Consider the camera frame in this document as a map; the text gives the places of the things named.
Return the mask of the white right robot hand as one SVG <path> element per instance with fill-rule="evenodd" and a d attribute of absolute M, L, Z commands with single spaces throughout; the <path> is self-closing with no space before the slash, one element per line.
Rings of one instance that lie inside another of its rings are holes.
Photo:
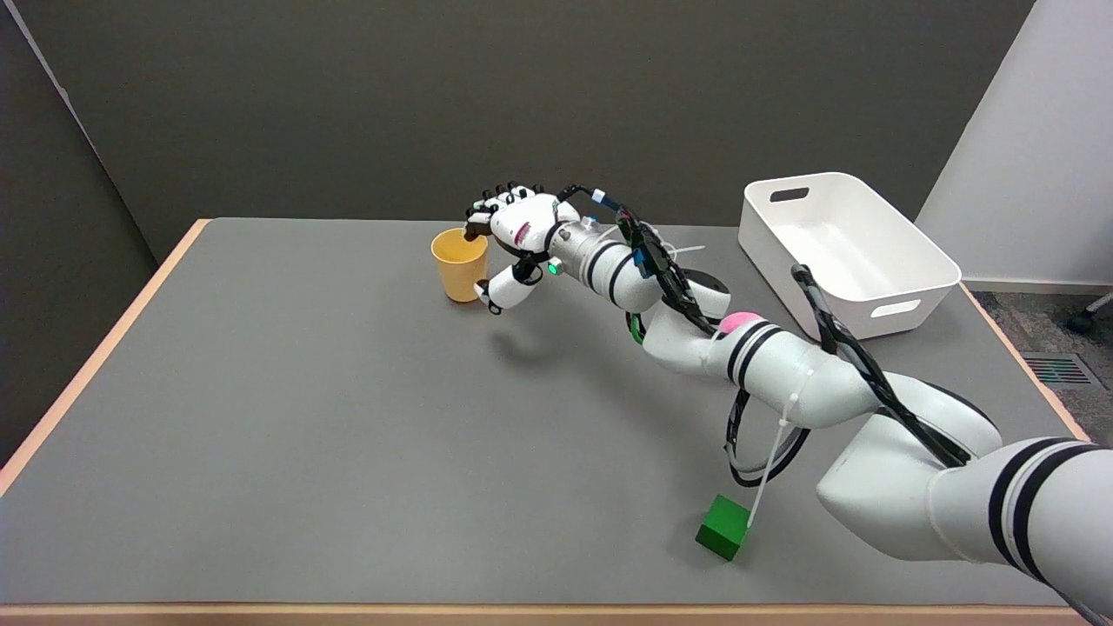
<path fill-rule="evenodd" d="M 516 182 L 485 190 L 483 198 L 470 206 L 464 238 L 472 242 L 480 236 L 492 236 L 498 246 L 516 258 L 494 277 L 474 285 L 490 313 L 498 316 L 529 296 L 545 274 L 554 233 L 561 224 L 580 219 L 571 203 L 545 193 L 539 185 L 530 189 Z"/>

